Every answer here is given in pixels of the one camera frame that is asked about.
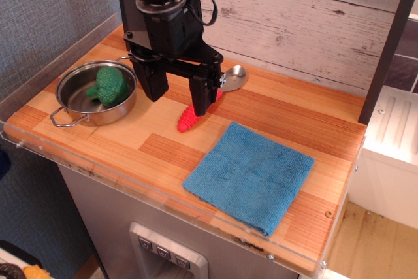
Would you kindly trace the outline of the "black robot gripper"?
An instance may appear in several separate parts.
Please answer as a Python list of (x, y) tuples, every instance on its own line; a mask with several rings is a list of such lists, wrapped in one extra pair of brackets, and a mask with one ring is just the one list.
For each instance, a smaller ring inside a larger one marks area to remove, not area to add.
[(223, 56), (202, 38), (203, 26), (188, 9), (167, 16), (141, 12), (150, 47), (135, 43), (133, 33), (124, 34), (133, 55), (133, 69), (146, 96), (158, 101), (169, 89), (167, 73), (189, 80), (196, 116), (204, 116), (216, 101), (224, 81)]

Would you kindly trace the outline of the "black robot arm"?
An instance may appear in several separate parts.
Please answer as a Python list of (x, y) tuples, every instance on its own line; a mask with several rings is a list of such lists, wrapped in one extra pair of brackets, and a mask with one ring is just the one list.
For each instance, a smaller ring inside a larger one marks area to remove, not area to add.
[(146, 96), (157, 101), (169, 89), (167, 74), (189, 80), (195, 115), (205, 115), (225, 81), (223, 56), (203, 40), (201, 0), (135, 0), (135, 15), (144, 27), (126, 27), (124, 39), (136, 76)]

